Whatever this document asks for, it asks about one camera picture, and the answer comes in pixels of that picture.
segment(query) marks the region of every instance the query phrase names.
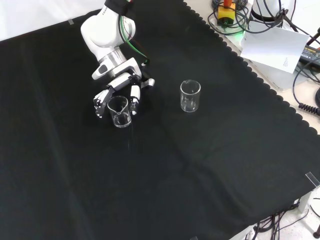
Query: green cable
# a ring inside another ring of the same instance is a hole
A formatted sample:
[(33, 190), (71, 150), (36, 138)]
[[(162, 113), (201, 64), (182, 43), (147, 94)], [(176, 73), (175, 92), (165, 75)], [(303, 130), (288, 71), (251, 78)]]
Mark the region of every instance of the green cable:
[(146, 55), (144, 55), (142, 52), (140, 52), (138, 49), (136, 49), (136, 48), (129, 42), (129, 40), (128, 40), (126, 34), (125, 34), (125, 29), (124, 29), (124, 17), (123, 17), (123, 16), (120, 17), (120, 23), (121, 23), (121, 33), (120, 33), (120, 34), (122, 34), (125, 42), (126, 42), (134, 51), (136, 51), (138, 54), (141, 54), (141, 55), (144, 56), (146, 59), (148, 59)]

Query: yellow device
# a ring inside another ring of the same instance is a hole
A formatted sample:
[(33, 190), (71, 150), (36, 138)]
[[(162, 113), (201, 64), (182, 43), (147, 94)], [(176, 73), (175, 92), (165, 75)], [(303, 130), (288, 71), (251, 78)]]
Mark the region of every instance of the yellow device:
[(218, 21), (218, 24), (233, 24), (236, 18), (236, 4), (231, 3), (230, 6), (226, 6), (232, 9), (224, 8), (224, 6), (219, 6), (218, 8), (218, 19), (220, 20)]

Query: sheet of paper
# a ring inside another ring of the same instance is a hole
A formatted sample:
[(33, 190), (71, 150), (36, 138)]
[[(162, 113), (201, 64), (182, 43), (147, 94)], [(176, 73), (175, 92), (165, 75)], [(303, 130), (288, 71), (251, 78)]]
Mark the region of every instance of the sheet of paper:
[[(266, 26), (251, 21), (249, 29), (258, 32)], [(307, 41), (307, 35), (279, 27), (257, 34), (246, 32), (241, 42), (241, 57), (292, 74)]]

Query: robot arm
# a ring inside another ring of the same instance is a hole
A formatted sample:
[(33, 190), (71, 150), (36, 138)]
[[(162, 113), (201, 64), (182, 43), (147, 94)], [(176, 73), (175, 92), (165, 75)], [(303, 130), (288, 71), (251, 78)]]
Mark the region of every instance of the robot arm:
[[(127, 0), (107, 0), (98, 15), (88, 18), (81, 26), (83, 39), (100, 64), (92, 78), (106, 85), (105, 90), (93, 99), (99, 118), (102, 118), (113, 93), (128, 85), (131, 85), (129, 109), (132, 115), (137, 114), (141, 87), (153, 86), (155, 83), (152, 78), (145, 79), (136, 60), (127, 60), (119, 48), (124, 41), (118, 21), (120, 16), (130, 15), (127, 14), (129, 3)], [(123, 19), (123, 34), (127, 39), (132, 38), (136, 32), (135, 22), (125, 16)]]

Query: black tablecloth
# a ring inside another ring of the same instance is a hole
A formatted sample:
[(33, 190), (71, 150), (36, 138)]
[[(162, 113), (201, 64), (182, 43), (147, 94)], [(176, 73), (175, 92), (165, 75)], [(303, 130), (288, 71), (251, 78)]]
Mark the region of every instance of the black tablecloth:
[(156, 84), (126, 129), (95, 117), (88, 16), (0, 43), (2, 240), (227, 240), (313, 189), (320, 139), (288, 103), (181, 0), (135, 13)]

